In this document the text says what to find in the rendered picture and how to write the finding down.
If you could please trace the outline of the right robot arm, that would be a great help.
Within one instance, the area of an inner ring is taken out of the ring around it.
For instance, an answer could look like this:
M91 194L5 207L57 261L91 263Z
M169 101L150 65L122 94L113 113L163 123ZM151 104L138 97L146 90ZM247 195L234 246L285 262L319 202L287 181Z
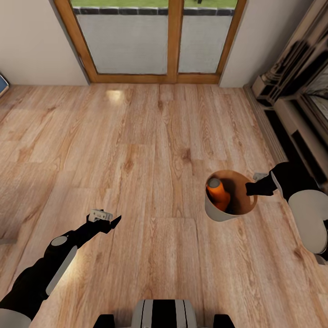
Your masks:
M328 196L313 177L295 164L282 163L267 173L254 173L247 195L274 195L278 189L291 208L303 246L328 262Z

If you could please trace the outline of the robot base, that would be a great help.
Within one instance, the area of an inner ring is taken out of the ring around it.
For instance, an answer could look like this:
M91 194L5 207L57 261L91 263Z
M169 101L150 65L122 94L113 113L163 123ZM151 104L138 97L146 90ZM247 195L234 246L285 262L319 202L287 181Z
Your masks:
M101 314L94 328L115 328L113 314ZM215 314L213 328L235 328L227 314Z

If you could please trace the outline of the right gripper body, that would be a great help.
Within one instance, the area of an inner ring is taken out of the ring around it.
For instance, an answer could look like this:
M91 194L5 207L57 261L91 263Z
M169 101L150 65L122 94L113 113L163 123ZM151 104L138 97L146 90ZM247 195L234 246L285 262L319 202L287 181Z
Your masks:
M268 188L266 188L262 182L263 179L259 180L256 183L246 183L245 185L247 188L247 195L274 195L273 191L275 190L269 190Z

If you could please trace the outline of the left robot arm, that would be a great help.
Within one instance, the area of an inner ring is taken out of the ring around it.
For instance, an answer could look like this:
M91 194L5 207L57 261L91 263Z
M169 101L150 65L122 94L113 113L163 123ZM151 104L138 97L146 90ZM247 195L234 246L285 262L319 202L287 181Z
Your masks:
M53 239L44 258L21 272L12 290L0 301L0 328L28 328L42 301L48 299L72 262L77 249L97 233L107 234L114 229L122 216L110 222L112 218L110 213L91 210L86 216L86 224Z

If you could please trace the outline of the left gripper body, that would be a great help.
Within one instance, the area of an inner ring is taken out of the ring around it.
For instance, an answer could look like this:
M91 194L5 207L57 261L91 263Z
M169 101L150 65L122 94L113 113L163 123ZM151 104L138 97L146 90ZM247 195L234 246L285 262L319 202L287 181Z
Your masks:
M89 239L92 239L97 233L108 233L110 231L110 221L107 220L97 220L91 222L88 220L89 215L86 216L87 223L82 225L89 233Z

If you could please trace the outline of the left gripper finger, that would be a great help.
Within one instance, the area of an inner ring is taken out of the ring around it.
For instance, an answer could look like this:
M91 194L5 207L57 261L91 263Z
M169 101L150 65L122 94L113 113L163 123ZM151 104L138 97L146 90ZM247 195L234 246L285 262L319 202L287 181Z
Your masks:
M113 221L110 222L110 230L111 229L114 229L117 226L117 224L121 220L121 218L122 218L122 216L120 215L115 220L113 220Z

